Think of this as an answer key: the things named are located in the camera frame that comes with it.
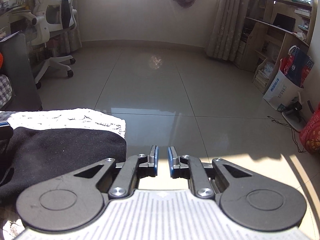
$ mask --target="chair armrest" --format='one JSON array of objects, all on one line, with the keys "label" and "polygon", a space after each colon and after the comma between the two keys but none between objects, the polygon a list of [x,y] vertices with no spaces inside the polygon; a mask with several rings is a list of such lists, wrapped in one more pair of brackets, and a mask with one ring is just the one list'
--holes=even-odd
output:
[{"label": "chair armrest", "polygon": [[31,45],[39,45],[50,39],[50,32],[45,16],[35,16],[30,12],[30,10],[13,12],[12,15],[25,17],[36,27],[37,37],[31,41]]},{"label": "chair armrest", "polygon": [[77,14],[77,10],[73,8],[73,6],[71,6],[71,17],[73,19],[73,23],[74,23],[74,27],[71,29],[72,30],[75,30],[77,28],[77,22],[76,22],[76,17],[75,15]]}]

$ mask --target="white plastic bag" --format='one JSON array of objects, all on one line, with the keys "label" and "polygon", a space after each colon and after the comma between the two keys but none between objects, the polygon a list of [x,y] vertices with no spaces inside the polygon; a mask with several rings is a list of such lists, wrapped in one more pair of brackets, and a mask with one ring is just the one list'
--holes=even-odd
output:
[{"label": "white plastic bag", "polygon": [[263,99],[275,110],[283,111],[298,96],[298,91],[303,91],[303,88],[293,84],[279,69]]},{"label": "white plastic bag", "polygon": [[275,65],[272,64],[271,62],[267,62],[266,65],[264,66],[262,74],[265,76],[265,78],[269,79]]}]

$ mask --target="orange object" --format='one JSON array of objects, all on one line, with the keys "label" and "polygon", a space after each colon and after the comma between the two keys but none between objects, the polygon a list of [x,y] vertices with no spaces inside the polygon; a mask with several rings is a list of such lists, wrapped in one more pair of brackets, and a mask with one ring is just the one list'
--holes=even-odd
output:
[{"label": "orange object", "polygon": [[3,63],[3,56],[2,56],[2,54],[0,52],[0,68],[2,67],[2,63]]}]

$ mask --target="gray ribbed plate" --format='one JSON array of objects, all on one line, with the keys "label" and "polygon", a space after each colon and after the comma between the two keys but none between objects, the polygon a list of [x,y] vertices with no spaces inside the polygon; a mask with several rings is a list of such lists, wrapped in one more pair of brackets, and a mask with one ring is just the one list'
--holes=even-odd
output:
[{"label": "gray ribbed plate", "polygon": [[136,190],[127,199],[113,200],[93,223],[78,231],[45,234],[26,229],[19,240],[307,240],[299,229],[262,233],[231,221],[212,200],[190,190]]}]

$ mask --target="white knit blanket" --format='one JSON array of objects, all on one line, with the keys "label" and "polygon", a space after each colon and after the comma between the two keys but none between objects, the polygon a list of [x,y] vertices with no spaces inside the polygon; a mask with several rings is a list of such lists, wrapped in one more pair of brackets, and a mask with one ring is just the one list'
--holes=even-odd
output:
[{"label": "white knit blanket", "polygon": [[[26,127],[34,130],[80,128],[111,131],[122,138],[125,121],[92,109],[54,110],[41,112],[1,112],[0,121],[7,120],[13,129]],[[0,207],[2,232],[0,239],[12,240],[24,230],[14,206]]]}]

